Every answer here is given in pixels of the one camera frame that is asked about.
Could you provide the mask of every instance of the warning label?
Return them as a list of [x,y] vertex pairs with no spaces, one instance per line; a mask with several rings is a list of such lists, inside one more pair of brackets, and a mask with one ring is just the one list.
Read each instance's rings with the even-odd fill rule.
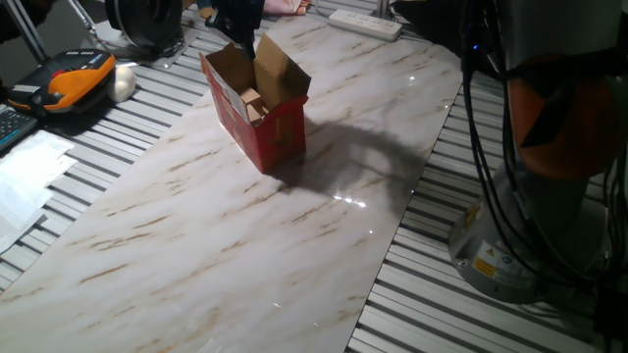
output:
[[534,276],[516,259],[484,240],[473,261],[473,268],[497,282],[518,288],[529,288],[534,280]]

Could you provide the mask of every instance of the cardboard box flap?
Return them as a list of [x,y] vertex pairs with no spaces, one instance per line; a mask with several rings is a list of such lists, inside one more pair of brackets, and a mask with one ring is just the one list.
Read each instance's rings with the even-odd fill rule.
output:
[[222,50],[205,56],[225,83],[240,94],[255,87],[253,65],[242,57],[242,53],[232,43]]
[[255,79],[257,90],[269,110],[307,94],[311,77],[266,34],[257,46]]

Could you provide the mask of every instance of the black equipment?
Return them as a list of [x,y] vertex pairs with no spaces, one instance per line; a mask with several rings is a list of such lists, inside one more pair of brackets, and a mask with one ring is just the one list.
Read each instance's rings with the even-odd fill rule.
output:
[[155,57],[172,55],[184,45],[182,7],[182,0],[105,1],[111,27]]
[[0,113],[0,152],[37,126],[37,119],[5,110]]
[[212,4],[214,15],[205,25],[243,49],[248,59],[255,58],[254,31],[262,23],[264,0],[215,0]]

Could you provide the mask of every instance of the white paper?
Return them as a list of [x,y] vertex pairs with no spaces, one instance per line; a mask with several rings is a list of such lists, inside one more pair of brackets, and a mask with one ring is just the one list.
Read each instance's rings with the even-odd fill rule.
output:
[[76,160],[64,156],[74,144],[46,131],[22,141],[0,161],[0,173],[44,188],[67,172]]
[[9,249],[41,218],[41,207],[51,197],[50,190],[0,173],[0,253]]

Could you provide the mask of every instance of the yellow sticker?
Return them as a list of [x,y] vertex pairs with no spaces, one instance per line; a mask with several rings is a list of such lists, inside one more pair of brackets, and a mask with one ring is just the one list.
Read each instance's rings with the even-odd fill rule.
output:
[[475,261],[473,262],[473,268],[490,278],[493,278],[493,276],[495,275],[495,270],[497,269],[495,266],[480,259],[479,257],[475,258]]

